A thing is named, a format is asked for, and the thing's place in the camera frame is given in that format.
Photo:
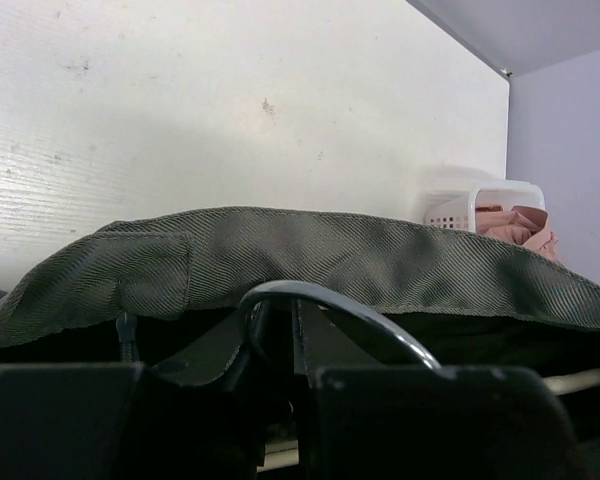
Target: pink clothing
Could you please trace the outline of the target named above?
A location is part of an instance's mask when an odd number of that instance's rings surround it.
[[[499,205],[478,207],[476,232],[556,259],[557,240],[549,228],[549,214],[539,208],[513,207],[505,212]]]

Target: white wall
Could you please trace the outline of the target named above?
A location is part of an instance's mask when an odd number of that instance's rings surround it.
[[[600,284],[600,51],[512,79],[507,161],[542,187],[565,266]]]
[[[404,0],[0,0],[0,287],[115,219],[420,221],[504,176],[508,88]]]

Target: lavender wall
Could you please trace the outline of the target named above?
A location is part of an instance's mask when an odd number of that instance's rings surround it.
[[[600,284],[600,50],[512,78],[507,162],[542,187],[560,260]]]

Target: white plastic basket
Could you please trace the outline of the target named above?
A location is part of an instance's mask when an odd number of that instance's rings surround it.
[[[488,180],[477,183],[470,192],[433,207],[425,215],[425,224],[476,231],[476,206],[501,205],[511,210],[516,205],[544,209],[544,195],[537,185],[516,180]]]

